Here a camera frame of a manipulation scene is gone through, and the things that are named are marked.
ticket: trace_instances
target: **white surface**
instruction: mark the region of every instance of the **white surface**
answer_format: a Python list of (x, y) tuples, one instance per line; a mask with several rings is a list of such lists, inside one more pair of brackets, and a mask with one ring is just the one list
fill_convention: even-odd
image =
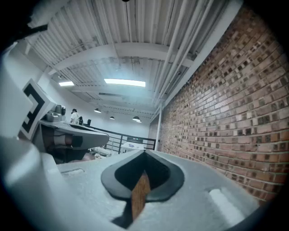
[(0, 135), (17, 137), (33, 105), (10, 77), (5, 62), (0, 67), (0, 76)]
[(123, 145), (121, 145), (121, 148), (124, 150), (132, 151), (132, 150), (144, 150), (144, 144), (143, 143), (132, 143), (132, 142), (126, 142)]
[[(41, 106), (41, 108), (39, 109), (39, 112), (36, 114), (36, 117), (34, 118), (33, 122), (32, 122), (32, 125), (30, 127), (30, 130), (29, 132), (27, 132), (23, 126), (21, 126), (21, 131), (22, 133), (28, 138), (28, 139), (31, 139), (34, 132), (36, 131), (36, 126), (38, 124), (38, 121), (40, 119), (43, 118), (44, 115), (46, 115), (46, 113), (48, 111), (50, 111), (54, 106), (56, 106), (56, 103), (48, 96), (45, 94), (45, 92), (43, 92), (43, 90), (34, 82), (33, 79), (30, 79), (26, 85), (23, 87), (23, 91), (26, 89), (26, 87), (28, 85), (31, 85), (33, 87), (33, 89), (37, 92), (37, 94), (39, 95), (39, 97), (44, 101), (44, 104)], [(34, 109), (37, 107), (38, 103), (36, 100), (34, 100), (33, 96), (30, 97), (32, 100), (32, 104), (36, 104), (33, 105), (33, 107), (31, 108), (30, 112), (33, 113), (34, 112)]]
[(14, 80), (18, 88), (22, 89), (29, 79), (37, 81), (42, 71), (31, 63), (18, 49), (12, 49), (3, 62), (8, 74)]
[(240, 210), (219, 189), (211, 190), (209, 195), (230, 227), (237, 225), (245, 219)]

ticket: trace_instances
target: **red brick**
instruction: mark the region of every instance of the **red brick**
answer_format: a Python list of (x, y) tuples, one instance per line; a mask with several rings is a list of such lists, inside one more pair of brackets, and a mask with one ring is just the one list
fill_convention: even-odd
[(239, 137), (238, 138), (239, 143), (250, 143), (250, 137)]
[(284, 131), (281, 133), (282, 141), (289, 140), (289, 131)]
[(240, 121), (237, 124), (238, 128), (247, 128), (251, 126), (251, 122), (249, 120)]
[(271, 143), (258, 144), (258, 152), (272, 152), (272, 151), (273, 151), (273, 144)]
[(206, 159), (206, 160), (205, 160), (205, 163), (210, 164), (210, 165), (213, 165), (213, 160), (211, 160), (211, 159)]
[(236, 94), (236, 95), (233, 96), (233, 100), (237, 101), (239, 99), (242, 99), (243, 97), (244, 97), (244, 93), (240, 92), (239, 94)]
[(250, 157), (251, 157), (250, 153), (245, 153), (245, 152), (236, 153), (236, 158), (239, 158), (239, 159), (250, 160)]
[(280, 140), (280, 133), (271, 134), (271, 142), (277, 142)]
[(279, 122), (280, 129), (287, 129), (289, 128), (289, 119), (285, 119)]
[(262, 189), (264, 187), (264, 183), (257, 180), (250, 180), (249, 185), (257, 189)]
[(231, 144), (220, 144), (220, 149), (231, 150), (231, 148), (232, 148)]
[(273, 92), (272, 95), (275, 100), (280, 99), (287, 95), (286, 88), (280, 88), (277, 91)]
[(274, 182), (284, 183), (286, 181), (287, 174), (276, 174)]
[(229, 162), (229, 158), (227, 158), (227, 157), (219, 157), (219, 161), (227, 164)]
[(274, 175), (269, 172), (257, 172), (256, 179), (264, 181), (273, 181)]
[(271, 112), (271, 109), (270, 109), (270, 105), (267, 105), (267, 106), (263, 106), (259, 109), (256, 110), (256, 115), (257, 116), (262, 116), (264, 114), (268, 114)]
[(257, 127), (258, 134), (267, 133), (271, 131), (272, 131), (271, 125), (262, 125)]
[(268, 202), (264, 201), (264, 200), (258, 200), (258, 203), (260, 206), (264, 206), (265, 204), (267, 204)]
[(230, 109), (230, 108), (229, 108), (229, 106), (227, 105), (227, 106), (221, 107), (220, 111), (221, 111), (221, 112), (224, 112), (224, 111), (227, 111), (227, 110), (229, 110), (229, 109)]
[(245, 176), (248, 171), (244, 168), (234, 167), (234, 172)]
[(278, 193), (281, 190), (282, 185), (265, 183), (263, 190), (273, 193)]
[(279, 162), (289, 162), (289, 153), (279, 154)]
[(263, 161), (263, 162), (265, 161), (265, 154), (256, 154), (256, 156), (257, 156), (257, 158), (255, 159), (256, 161)]
[(269, 163), (264, 163), (264, 162), (256, 162), (254, 169), (260, 170), (260, 171), (269, 171)]
[(279, 111), (280, 120), (287, 118), (287, 117), (289, 117), (289, 107), (286, 107), (286, 108), (282, 109), (281, 111)]
[(236, 153), (232, 151), (216, 150), (216, 155), (226, 156), (226, 157), (235, 157)]
[(267, 196), (266, 196), (266, 200), (272, 200), (273, 198), (275, 198), (277, 194), (273, 194), (273, 193), (267, 193)]
[(236, 112), (237, 112), (237, 114), (240, 114), (240, 113), (245, 112), (247, 110), (248, 110), (247, 105), (244, 105), (244, 106), (238, 107), (236, 109)]

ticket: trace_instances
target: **metal railing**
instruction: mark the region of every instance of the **metal railing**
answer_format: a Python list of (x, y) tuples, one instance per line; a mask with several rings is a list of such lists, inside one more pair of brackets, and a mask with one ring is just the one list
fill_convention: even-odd
[(118, 152), (118, 154), (121, 153), (121, 145), (125, 144), (129, 138), (129, 142), (131, 143), (142, 143), (144, 145), (145, 149), (151, 149), (154, 150), (155, 147), (155, 139), (148, 139), (148, 138), (143, 138), (143, 137), (137, 137), (137, 136), (131, 136), (131, 135), (126, 135), (122, 133), (117, 133), (117, 132), (112, 132), (112, 131), (107, 131), (104, 129), (99, 129), (95, 127), (91, 127), (88, 125), (85, 125), (86, 127), (107, 133), (109, 135), (109, 141), (108, 143), (104, 146), (105, 149), (112, 150), (115, 152)]

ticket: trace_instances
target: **ceiling light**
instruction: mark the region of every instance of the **ceiling light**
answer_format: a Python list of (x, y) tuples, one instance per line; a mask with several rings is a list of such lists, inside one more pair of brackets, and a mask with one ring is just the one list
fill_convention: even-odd
[(135, 116), (134, 118), (132, 118), (135, 121), (140, 121), (140, 118), (138, 116)]
[(122, 85), (145, 87), (144, 81), (127, 80), (127, 79), (104, 79), (104, 81), (109, 84), (122, 84)]
[(97, 112), (97, 113), (101, 113), (101, 111), (98, 108), (95, 109), (94, 111)]
[(64, 86), (74, 86), (73, 82), (68, 81), (68, 82), (61, 82), (59, 83), (60, 86), (64, 87)]

